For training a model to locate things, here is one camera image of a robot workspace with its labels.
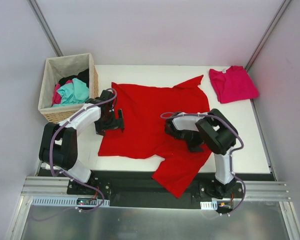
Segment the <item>white tabletop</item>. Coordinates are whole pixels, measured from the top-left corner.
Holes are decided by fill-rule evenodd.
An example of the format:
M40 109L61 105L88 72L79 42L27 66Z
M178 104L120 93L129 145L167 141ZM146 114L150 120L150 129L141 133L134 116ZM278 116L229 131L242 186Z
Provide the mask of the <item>white tabletop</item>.
M258 127L249 100L221 104L212 88L209 69L222 71L226 66L154 66L154 65L96 65L99 93L110 88L111 82L155 87L173 87L191 78L204 75L200 88L207 95L210 108L219 109L238 130L245 144L244 149L233 154L236 173L269 173L269 167L260 139ZM91 124L78 137L78 159L91 170L154 172L164 159L132 159L121 156L98 156L102 136L96 135ZM215 159L211 154L199 172L215 172Z

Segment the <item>wicker basket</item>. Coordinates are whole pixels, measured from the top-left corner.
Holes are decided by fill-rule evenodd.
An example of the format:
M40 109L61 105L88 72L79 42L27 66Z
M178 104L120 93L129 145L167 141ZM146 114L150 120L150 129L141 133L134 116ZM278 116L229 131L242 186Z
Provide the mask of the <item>wicker basket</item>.
M61 78L77 75L89 68L89 96L98 96L98 74L91 53L47 58L43 74L38 110L52 123L58 123L78 111L82 104L52 107L56 84Z

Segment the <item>white wall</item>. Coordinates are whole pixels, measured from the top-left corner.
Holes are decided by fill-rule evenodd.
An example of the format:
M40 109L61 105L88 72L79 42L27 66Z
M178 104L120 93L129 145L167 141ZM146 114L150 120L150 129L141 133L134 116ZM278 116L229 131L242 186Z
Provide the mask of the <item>white wall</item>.
M300 220L300 0L292 1L250 74L260 91L255 105L270 157Z
M0 240L25 178L38 164L44 117L38 112L45 59L55 57L26 0L0 1Z
M38 0L65 55L99 65L246 65L282 0Z

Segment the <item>red t-shirt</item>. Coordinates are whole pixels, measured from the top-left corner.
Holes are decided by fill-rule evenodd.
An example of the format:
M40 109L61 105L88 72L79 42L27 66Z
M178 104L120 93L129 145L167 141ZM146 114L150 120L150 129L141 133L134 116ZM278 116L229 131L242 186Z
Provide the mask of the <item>red t-shirt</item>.
M189 152L183 140L165 133L165 112L208 112L207 96L198 88L203 75L174 87L153 87L112 83L117 91L116 109L122 109L124 132L109 130L103 138L99 156L146 159L164 158L153 178L179 198L205 164L211 151Z

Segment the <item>metal edge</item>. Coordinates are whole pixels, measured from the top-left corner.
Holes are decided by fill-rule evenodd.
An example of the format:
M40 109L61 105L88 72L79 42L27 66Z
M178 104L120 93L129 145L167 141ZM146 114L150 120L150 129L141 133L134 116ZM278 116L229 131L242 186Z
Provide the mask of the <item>metal edge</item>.
M262 127L261 127L260 118L259 118L259 115L258 115L258 111L257 111L256 105L255 105L255 102L254 102L253 99L251 99L250 102L251 102L252 111L253 111L253 114L254 114L256 126L257 126L258 131L259 131L259 135L260 135L261 143L262 143L262 146L263 146L263 150L264 150L264 153L265 153L266 161L268 162L270 172L272 173L274 179L277 181L278 178L277 178L276 168L275 168L275 165L273 164L273 162L271 161L270 153L269 153L269 150L268 150L268 147L267 147L267 144L266 144L265 135L264 135L264 132L263 132Z
M39 172L40 172L40 169L41 169L41 165L42 165L42 161L40 161L40 159L38 159L38 164L37 164L37 167L36 167L36 171L34 173L34 175L37 177Z
M292 202L280 202L283 220L289 238L291 240L300 240L300 224L296 218Z
M52 176L28 176L25 179L23 187L67 187L70 178L52 177ZM244 181L247 185L259 186L285 186L284 181Z
M7 240L21 239L26 225L32 199L32 196L20 196L17 208L12 219L12 223L6 237Z
M51 28L49 27L48 22L44 16L43 12L40 9L38 2L36 0L28 0L28 2L29 2L29 5L30 5L31 9L33 10L33 13L36 16L39 24L41 25L46 38L48 39L49 43L51 44L51 47L54 50L55 54L58 57L63 56L63 53L57 43L57 40L56 40L54 34L52 33Z
M293 0L283 0L279 9L277 10L276 14L274 15L274 18L270 22L269 26L267 27L265 33L263 34L260 42L258 43L256 49L254 50L252 56L250 57L245 70L248 72L254 62L256 61L257 57L259 56L261 50L264 48L266 42L268 41L270 35L273 33L275 30L276 26L282 19L282 16L285 14L286 10L288 9L288 6Z
M91 200L90 204L88 205L78 205L77 200L81 197L68 195L68 196L34 196L32 198L32 206L50 206L50 207L89 207L89 206L96 206L102 203L102 199L98 198L95 200ZM110 207L110 200L105 199L100 207Z

